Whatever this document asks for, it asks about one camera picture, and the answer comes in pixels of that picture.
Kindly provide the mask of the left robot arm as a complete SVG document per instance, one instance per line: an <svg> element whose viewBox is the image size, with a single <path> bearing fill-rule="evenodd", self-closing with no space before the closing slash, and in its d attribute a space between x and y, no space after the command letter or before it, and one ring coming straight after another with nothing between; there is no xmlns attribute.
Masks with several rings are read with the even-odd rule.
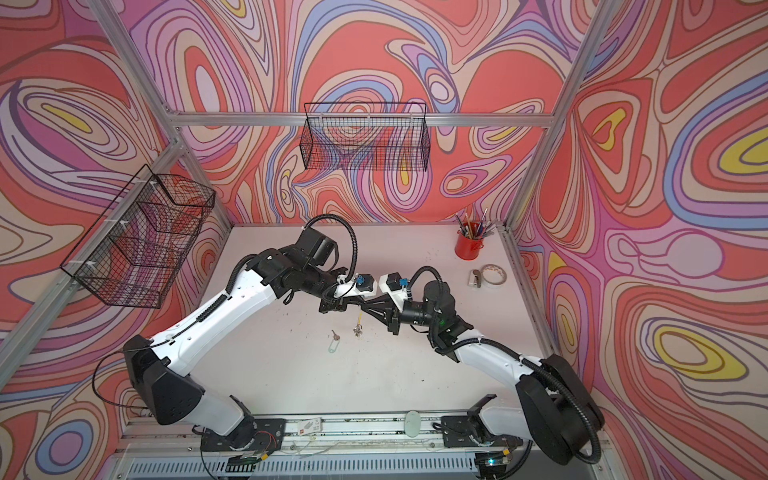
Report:
<svg viewBox="0 0 768 480"><path fill-rule="evenodd" d="M196 382L196 364L245 320L286 294L333 297L341 279L352 281L357 260L327 270L337 243L312 227L290 245L248 254L233 268L224 288L208 302L150 338L136 335L123 346L129 380L160 425L193 423L226 437L248 430L244 407Z"/></svg>

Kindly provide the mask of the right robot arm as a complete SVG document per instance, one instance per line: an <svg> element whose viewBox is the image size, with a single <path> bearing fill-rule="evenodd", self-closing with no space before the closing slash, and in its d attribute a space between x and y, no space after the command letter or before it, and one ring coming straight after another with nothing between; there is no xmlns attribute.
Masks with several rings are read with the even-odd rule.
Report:
<svg viewBox="0 0 768 480"><path fill-rule="evenodd" d="M348 303L396 334L402 324L422 326L432 350L458 364L475 368L516 394L512 406L491 394L475 408L480 427L493 437L509 435L533 441L551 460L573 459L595 465L602 459L599 431L604 415L563 357L523 355L476 330L456 310L445 282L429 282L420 301L407 286L371 299Z"/></svg>

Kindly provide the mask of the metal keyring organizer yellow grip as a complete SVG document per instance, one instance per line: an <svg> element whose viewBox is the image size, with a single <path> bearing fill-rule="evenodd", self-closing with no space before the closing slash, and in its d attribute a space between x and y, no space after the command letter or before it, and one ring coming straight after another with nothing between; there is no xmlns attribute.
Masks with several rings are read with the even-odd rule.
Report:
<svg viewBox="0 0 768 480"><path fill-rule="evenodd" d="M360 311L357 316L356 325L353 329L353 333L356 338L360 338L363 334L362 316L363 316L363 312Z"/></svg>

